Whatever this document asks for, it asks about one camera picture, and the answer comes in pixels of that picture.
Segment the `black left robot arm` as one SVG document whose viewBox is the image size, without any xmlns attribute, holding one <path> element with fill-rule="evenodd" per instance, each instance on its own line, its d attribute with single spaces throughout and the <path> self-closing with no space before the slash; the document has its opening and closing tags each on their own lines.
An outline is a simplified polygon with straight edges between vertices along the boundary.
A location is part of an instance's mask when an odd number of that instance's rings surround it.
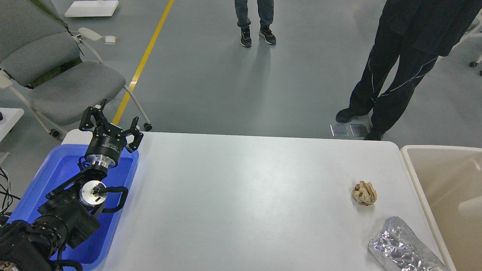
<svg viewBox="0 0 482 271">
<path fill-rule="evenodd" d="M 111 124 L 106 101 L 83 112 L 88 146 L 49 153 L 12 215 L 1 226 L 2 271 L 83 271 L 113 239 L 137 167 L 143 133 Z"/>
</svg>

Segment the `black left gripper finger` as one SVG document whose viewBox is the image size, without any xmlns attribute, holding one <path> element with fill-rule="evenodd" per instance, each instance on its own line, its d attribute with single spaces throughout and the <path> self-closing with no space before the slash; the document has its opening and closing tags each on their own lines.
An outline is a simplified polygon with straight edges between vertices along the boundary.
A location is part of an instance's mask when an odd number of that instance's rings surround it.
<svg viewBox="0 0 482 271">
<path fill-rule="evenodd" d="M 103 99 L 100 105 L 86 108 L 81 117 L 79 130 L 92 133 L 111 133 L 111 123 L 103 114 L 106 104 L 107 99 Z"/>
<path fill-rule="evenodd" d="M 121 130 L 120 131 L 120 143 L 121 146 L 124 147 L 129 153 L 133 153 L 137 151 L 139 148 L 139 145 L 143 139 L 143 133 L 140 132 L 140 130 L 137 128 L 137 124 L 139 121 L 139 117 L 134 117 L 131 126 L 127 130 Z M 128 142 L 127 137 L 132 135 L 134 139 L 131 142 Z"/>
</svg>

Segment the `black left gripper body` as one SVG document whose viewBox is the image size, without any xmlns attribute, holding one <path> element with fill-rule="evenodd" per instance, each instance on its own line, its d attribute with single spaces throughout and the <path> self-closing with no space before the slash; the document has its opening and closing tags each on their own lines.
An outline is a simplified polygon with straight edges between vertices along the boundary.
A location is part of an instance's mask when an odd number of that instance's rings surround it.
<svg viewBox="0 0 482 271">
<path fill-rule="evenodd" d="M 96 127 L 84 156 L 86 162 L 102 165 L 105 168 L 116 167 L 122 150 L 127 144 L 126 137 L 117 137 L 117 134 L 122 131 L 118 126 Z"/>
</svg>

